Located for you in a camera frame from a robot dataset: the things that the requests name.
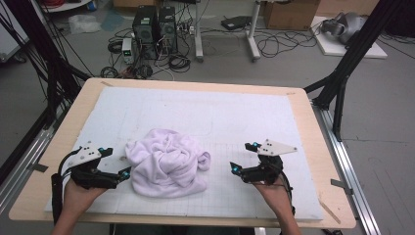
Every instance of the white towel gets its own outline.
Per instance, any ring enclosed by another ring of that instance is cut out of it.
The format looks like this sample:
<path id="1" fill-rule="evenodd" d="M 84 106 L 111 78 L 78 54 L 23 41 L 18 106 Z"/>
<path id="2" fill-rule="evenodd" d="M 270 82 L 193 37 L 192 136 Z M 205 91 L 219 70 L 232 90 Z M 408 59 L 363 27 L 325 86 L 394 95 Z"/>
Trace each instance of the white towel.
<path id="1" fill-rule="evenodd" d="M 140 195 L 178 198 L 207 189 L 197 171 L 210 168 L 210 154 L 188 135 L 153 129 L 142 141 L 127 143 L 125 151 Z"/>

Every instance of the gray floor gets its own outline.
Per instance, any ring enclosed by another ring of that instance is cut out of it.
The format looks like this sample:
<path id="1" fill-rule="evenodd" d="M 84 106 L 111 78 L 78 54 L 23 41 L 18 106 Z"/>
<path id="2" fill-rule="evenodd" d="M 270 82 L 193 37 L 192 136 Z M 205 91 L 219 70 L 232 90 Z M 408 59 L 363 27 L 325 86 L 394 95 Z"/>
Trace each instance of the gray floor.
<path id="1" fill-rule="evenodd" d="M 82 9 L 64 13 L 90 14 Z M 92 15 L 106 29 L 96 33 L 68 35 L 67 39 L 80 58 L 99 74 L 108 65 L 108 39 L 115 32 L 131 26 L 108 9 Z M 203 19 L 203 25 L 220 28 L 221 19 Z M 251 61 L 243 34 L 204 34 L 205 60 L 197 63 L 194 51 L 189 58 L 191 69 L 185 73 L 160 72 L 159 80 L 305 87 L 330 74 L 339 57 L 323 56 L 318 46 L 298 47 L 272 59 Z M 415 56 L 414 45 L 389 42 Z M 352 74 L 346 90 L 342 135 L 350 160 L 383 234 L 412 234 L 415 231 L 415 72 L 414 60 L 378 41 L 386 51 L 386 60 L 364 59 Z M 72 64 L 83 70 L 75 55 L 67 50 Z M 315 97 L 318 92 L 309 94 Z M 30 63 L 0 66 L 0 123 L 2 127 L 0 164 L 46 107 L 41 86 Z M 48 233 L 51 223 L 11 221 L 9 205 L 0 216 L 0 234 Z M 107 234 L 107 224 L 79 224 L 75 234 Z M 363 234 L 359 225 L 344 234 Z M 268 234 L 275 234 L 269 229 Z M 304 234 L 323 234 L 317 229 L 303 229 Z"/>

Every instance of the human hand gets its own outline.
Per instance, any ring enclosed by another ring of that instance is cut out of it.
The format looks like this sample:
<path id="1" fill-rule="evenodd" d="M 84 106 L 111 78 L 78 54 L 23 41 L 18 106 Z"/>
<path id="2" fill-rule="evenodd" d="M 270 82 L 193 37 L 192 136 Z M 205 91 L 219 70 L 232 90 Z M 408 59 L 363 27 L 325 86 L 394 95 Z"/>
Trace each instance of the human hand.
<path id="1" fill-rule="evenodd" d="M 301 234 L 291 208 L 291 202 L 281 175 L 272 185 L 254 184 L 266 204 L 275 212 L 283 234 Z"/>
<path id="2" fill-rule="evenodd" d="M 104 188 L 84 189 L 70 179 L 65 186 L 63 212 L 81 216 L 106 191 Z"/>
<path id="3" fill-rule="evenodd" d="M 254 186 L 277 216 L 292 213 L 290 199 L 281 176 L 272 185 L 254 184 Z"/>
<path id="4" fill-rule="evenodd" d="M 52 230 L 52 235 L 70 235 L 79 217 L 91 207 L 95 199 L 107 189 L 84 189 L 69 180 L 65 186 L 64 207 L 58 222 Z"/>

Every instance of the plastic bag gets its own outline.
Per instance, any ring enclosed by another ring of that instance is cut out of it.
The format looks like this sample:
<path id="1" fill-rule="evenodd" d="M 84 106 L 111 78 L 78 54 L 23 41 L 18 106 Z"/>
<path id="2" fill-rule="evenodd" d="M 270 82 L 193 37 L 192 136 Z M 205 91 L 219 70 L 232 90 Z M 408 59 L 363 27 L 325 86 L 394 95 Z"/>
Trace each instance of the plastic bag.
<path id="1" fill-rule="evenodd" d="M 97 23 L 97 19 L 93 16 L 76 15 L 69 18 L 69 26 L 71 34 L 79 34 L 82 32 L 96 32 L 101 30 L 101 24 Z"/>

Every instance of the cardboard box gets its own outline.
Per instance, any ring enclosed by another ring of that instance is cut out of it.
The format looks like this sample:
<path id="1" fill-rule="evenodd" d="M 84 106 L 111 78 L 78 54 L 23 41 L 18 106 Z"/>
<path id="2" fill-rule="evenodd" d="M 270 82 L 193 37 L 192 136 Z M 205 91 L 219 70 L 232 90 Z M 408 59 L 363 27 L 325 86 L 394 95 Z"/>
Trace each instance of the cardboard box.
<path id="1" fill-rule="evenodd" d="M 267 28 L 280 30 L 308 30 L 320 0 L 294 0 L 288 4 L 267 3 L 264 20 Z"/>
<path id="2" fill-rule="evenodd" d="M 335 17 L 340 12 L 369 16 L 378 2 L 379 0 L 321 0 L 316 16 Z"/>

